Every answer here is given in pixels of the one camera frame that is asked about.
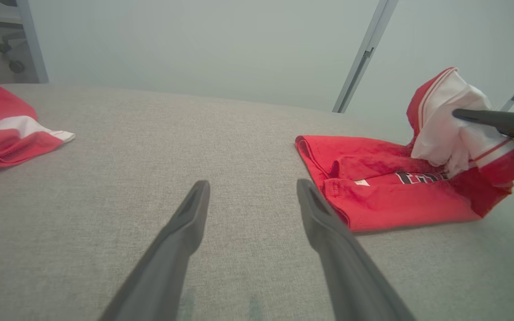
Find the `folded red shirt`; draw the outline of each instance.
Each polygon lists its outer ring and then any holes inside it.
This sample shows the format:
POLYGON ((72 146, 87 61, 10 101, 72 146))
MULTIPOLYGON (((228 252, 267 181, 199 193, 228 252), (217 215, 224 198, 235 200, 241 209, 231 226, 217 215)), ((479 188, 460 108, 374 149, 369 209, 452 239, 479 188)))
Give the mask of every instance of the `folded red shirt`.
MULTIPOLYGON (((436 79, 418 89, 411 106, 420 104, 436 79)), ((514 147, 491 148, 481 155, 489 162, 449 177, 444 166, 412 158, 413 142, 298 136, 294 144, 312 180, 352 231, 477 220, 513 187, 514 147)))
POLYGON ((71 132, 41 126, 31 106, 0 87, 0 167, 26 162, 73 138, 71 132))

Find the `red stripe trim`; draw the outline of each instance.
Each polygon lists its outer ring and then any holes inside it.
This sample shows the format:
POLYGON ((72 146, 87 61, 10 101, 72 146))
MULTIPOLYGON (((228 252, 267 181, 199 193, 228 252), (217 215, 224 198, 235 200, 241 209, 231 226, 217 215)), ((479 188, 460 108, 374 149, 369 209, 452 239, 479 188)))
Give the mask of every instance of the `red stripe trim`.
POLYGON ((480 160, 481 158, 484 158, 485 156, 491 154, 492 152, 495 152, 496 150, 498 150, 499 148, 501 148, 503 145, 507 144, 508 142, 510 142, 512 140, 512 138, 507 138, 504 142, 498 144, 497 146, 495 146, 494 148, 488 150, 487 152, 484 152, 483 154, 479 155, 477 158, 473 159, 474 162, 477 162, 478 160, 480 160))
POLYGON ((423 102, 422 102, 422 105, 420 106, 420 119, 419 119, 419 122, 418 122, 418 125, 420 126, 420 129, 422 129, 424 127, 424 108, 426 107, 426 104, 428 102, 428 99, 430 99, 430 96, 432 94, 433 91, 436 90, 437 87, 439 87, 439 85, 441 83, 443 83, 444 79, 446 78, 447 75, 449 75, 451 73, 452 70, 454 70, 455 67, 451 67, 451 68, 448 68, 444 71, 443 75, 441 75, 437 81, 430 87, 430 89, 426 92, 426 95, 424 96, 424 99, 423 99, 423 102))

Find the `chair wheel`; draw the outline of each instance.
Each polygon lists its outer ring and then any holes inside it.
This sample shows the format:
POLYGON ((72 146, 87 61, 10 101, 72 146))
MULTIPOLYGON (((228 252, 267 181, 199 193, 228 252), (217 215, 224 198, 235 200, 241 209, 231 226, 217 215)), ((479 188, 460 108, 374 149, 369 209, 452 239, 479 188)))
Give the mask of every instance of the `chair wheel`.
POLYGON ((8 43, 0 43, 0 53, 4 54, 11 50, 11 46, 8 43))
POLYGON ((23 65, 21 61, 12 60, 9 61, 9 69, 11 69, 11 71, 13 71, 16 74, 20 74, 23 71, 25 71, 25 65, 23 65))

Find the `gray table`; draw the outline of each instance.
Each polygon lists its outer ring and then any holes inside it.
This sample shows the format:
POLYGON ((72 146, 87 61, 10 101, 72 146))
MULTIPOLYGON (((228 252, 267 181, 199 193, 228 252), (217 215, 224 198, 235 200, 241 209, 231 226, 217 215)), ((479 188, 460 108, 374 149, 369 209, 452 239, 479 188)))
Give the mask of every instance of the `gray table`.
MULTIPOLYGON (((300 134, 373 136, 344 115, 213 98, 6 85, 77 134, 0 170, 0 320, 93 320, 198 179, 188 319, 332 319, 296 196, 300 134)), ((359 241, 420 320, 514 319, 514 195, 482 221, 359 241)))

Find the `crumpled white fabric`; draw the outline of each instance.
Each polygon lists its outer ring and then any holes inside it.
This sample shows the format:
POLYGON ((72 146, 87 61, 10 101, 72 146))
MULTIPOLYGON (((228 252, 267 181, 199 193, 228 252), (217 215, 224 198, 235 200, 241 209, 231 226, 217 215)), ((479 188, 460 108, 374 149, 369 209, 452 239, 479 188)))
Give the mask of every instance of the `crumpled white fabric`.
POLYGON ((460 120, 452 116, 457 108, 491 110, 491 103, 479 89, 469 85, 457 73, 446 72, 429 89, 427 99, 420 104, 420 134, 414 141, 412 157, 426 159, 433 166, 445 165, 448 177, 471 167, 483 167, 490 158, 481 155, 504 144, 505 150, 514 148, 514 140, 495 128, 460 120), (482 159, 476 164, 473 159, 482 159))

